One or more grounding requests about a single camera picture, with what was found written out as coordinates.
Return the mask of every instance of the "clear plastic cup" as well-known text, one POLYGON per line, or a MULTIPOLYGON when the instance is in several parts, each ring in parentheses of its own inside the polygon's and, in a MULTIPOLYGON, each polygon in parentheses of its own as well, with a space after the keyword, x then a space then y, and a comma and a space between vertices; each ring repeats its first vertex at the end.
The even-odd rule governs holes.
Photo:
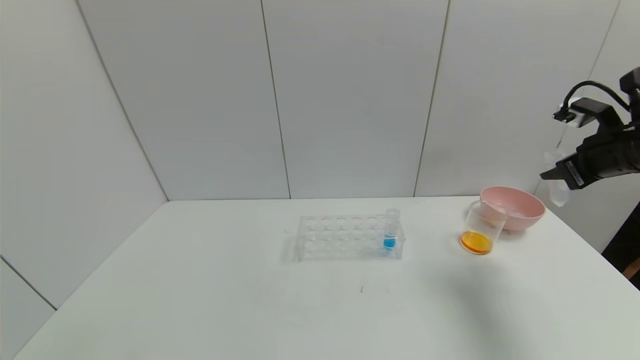
POLYGON ((486 255, 507 221, 507 213, 498 205, 478 200, 469 206, 465 230, 460 234, 460 245, 477 255, 486 255))

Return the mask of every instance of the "panel seam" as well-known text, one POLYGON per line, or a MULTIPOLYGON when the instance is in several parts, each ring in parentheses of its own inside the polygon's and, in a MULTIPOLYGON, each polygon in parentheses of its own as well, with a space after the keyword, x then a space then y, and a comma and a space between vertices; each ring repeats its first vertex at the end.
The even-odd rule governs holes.
POLYGON ((95 52, 98 55, 98 60, 100 60, 100 64, 102 65, 102 69, 103 69, 105 75, 107 75, 107 80, 109 80, 109 84, 111 85, 111 89, 113 90, 113 93, 116 95, 116 99, 118 100, 118 104, 120 105, 120 109, 122 109, 122 113, 124 114, 124 117, 125 117, 125 119, 127 119, 127 124, 129 125, 129 129, 133 133, 133 137, 136 139, 136 141, 138 143, 138 146, 140 147, 140 150, 142 150, 142 154, 145 156, 145 159, 146 159, 147 163, 149 164, 149 168, 151 169, 151 172, 156 177, 156 181, 157 181, 158 185, 160 186, 160 190, 162 190, 162 193, 164 194, 165 200, 169 201, 169 196, 167 196, 166 191, 164 190, 164 187, 162 186, 162 182, 160 182, 160 178, 158 177, 158 174, 156 173, 156 170, 154 169, 154 166, 151 164, 151 161, 149 160, 149 156, 147 155, 147 152, 145 151, 144 146, 142 146, 142 142, 140 141, 140 137, 136 133, 136 130, 133 128, 133 124, 131 124, 131 119, 129 118, 129 114, 127 113, 127 110, 124 108, 124 105, 122 104, 122 100, 120 98, 120 95, 118 94, 118 91, 116 90, 116 86, 113 84, 113 80, 111 79, 111 75, 109 75, 109 71, 107 70, 107 66, 104 63, 104 59, 102 58, 102 54, 100 53, 100 49, 98 48, 98 43, 96 43, 95 38, 93 37, 93 33, 91 32, 91 28, 89 27, 89 22, 86 20, 86 16, 84 16, 84 11, 82 10, 82 6, 80 6, 80 0, 76 0, 76 5, 78 7, 78 11, 80 12, 80 16, 82 17, 82 20, 84 22, 84 27, 86 28, 87 32, 89 33, 89 37, 91 38, 91 43, 93 44, 93 48, 95 49, 95 52))
POLYGON ((436 73, 433 77, 433 88, 431 89, 431 100, 429 101, 429 111, 427 113, 427 122, 424 125, 424 137, 422 138, 422 148, 420 148, 420 160, 418 161, 418 171, 415 175, 415 185, 413 186, 413 197, 418 190, 418 179, 420 179, 420 168, 422 167, 422 156, 424 155, 424 144, 427 141, 427 129, 429 128, 429 120, 431 118, 431 110, 433 109, 433 98, 436 94, 436 84, 438 82, 438 73, 440 72, 440 60, 442 60, 442 50, 444 49, 444 36, 447 32, 447 23, 449 21, 449 8, 451 1, 447 2, 447 11, 444 15, 444 25, 442 26, 442 38, 440 39, 440 51, 438 52, 438 62, 436 63, 436 73))
POLYGON ((280 123, 280 107, 278 106, 278 96, 276 94, 276 80, 273 76, 273 64, 271 62, 271 48, 269 46, 269 35, 267 34, 267 20, 264 16, 264 3, 260 0, 262 10, 262 24, 264 25, 264 39, 267 42, 267 55, 269 56, 269 69, 271 71, 271 84, 273 85, 273 100, 276 104, 276 115, 278 116, 278 130, 280 130, 280 144, 282 145, 282 160, 284 161, 284 176, 287 180, 287 191, 291 199, 291 184, 289 184, 289 170, 287 169, 287 155, 284 151, 284 137, 282 136, 282 124, 280 123))
POLYGON ((7 261, 7 259, 4 257, 4 255, 0 255, 0 259, 2 261, 4 261, 4 263, 6 264, 6 266, 9 266, 9 268, 16 274, 18 275, 18 277, 24 281, 25 284, 27 284, 27 286, 29 286, 33 292, 35 292, 36 294, 38 294, 38 296, 44 300, 44 302, 47 303, 47 305, 51 306, 51 308, 53 308, 55 311, 58 310, 57 307, 53 306, 53 304, 51 304, 51 301, 47 300, 47 298, 44 297, 44 295, 42 295, 42 293, 40 293, 35 286, 33 286, 33 284, 31 284, 24 276, 22 276, 22 274, 20 274, 20 272, 13 266, 11 265, 11 263, 9 261, 7 261))

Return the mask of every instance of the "table surface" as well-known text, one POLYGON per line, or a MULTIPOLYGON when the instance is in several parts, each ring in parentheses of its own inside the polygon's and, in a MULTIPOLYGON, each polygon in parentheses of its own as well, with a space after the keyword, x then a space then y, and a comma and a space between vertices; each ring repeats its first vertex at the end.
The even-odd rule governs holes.
POLYGON ((632 359, 640 292, 550 211, 476 256, 475 197, 169 202, 16 357, 632 359), (402 211, 402 260, 292 260, 302 215, 402 211))

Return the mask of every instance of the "test tube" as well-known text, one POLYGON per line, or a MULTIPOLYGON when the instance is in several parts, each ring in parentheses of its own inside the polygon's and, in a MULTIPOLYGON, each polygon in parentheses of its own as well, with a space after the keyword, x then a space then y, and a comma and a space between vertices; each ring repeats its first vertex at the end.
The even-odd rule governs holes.
POLYGON ((383 245, 387 249, 393 249, 396 247, 396 238, 398 229, 400 228, 400 210, 387 209, 386 221, 385 221, 385 239, 383 245))

